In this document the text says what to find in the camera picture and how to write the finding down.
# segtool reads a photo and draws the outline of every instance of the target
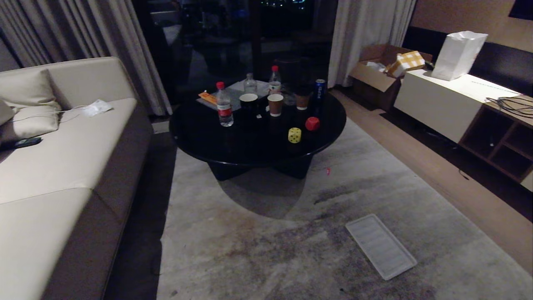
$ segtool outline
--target small red object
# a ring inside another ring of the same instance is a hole
[[[305,128],[309,131],[315,131],[320,128],[320,120],[317,117],[310,117],[305,122]]]

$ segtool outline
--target sofa cushion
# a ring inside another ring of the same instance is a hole
[[[61,110],[55,101],[46,69],[1,77],[0,100],[4,100],[15,111],[39,105],[49,105]]]
[[[2,141],[18,141],[43,135],[58,129],[57,108],[53,106],[28,106],[21,108],[0,126]]]
[[[94,117],[64,113],[66,122],[41,143],[0,152],[0,182],[9,183],[0,190],[0,204],[66,188],[95,188],[137,105],[131,98],[110,103],[114,109]]]
[[[0,204],[0,299],[100,298],[121,230],[87,188]]]

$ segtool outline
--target rug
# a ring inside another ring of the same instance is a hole
[[[372,213],[418,261],[389,281],[344,227]],[[161,242],[158,299],[533,295],[524,269],[350,120],[304,180],[255,169],[218,182],[178,150]]]

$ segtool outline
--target black cup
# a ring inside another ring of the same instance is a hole
[[[247,119],[255,119],[258,114],[257,111],[257,95],[256,94],[244,94],[239,97],[240,109],[243,110],[243,114]]]

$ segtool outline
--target yellow die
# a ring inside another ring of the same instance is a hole
[[[293,144],[299,143],[302,139],[302,130],[300,128],[292,127],[289,129],[289,141]]]

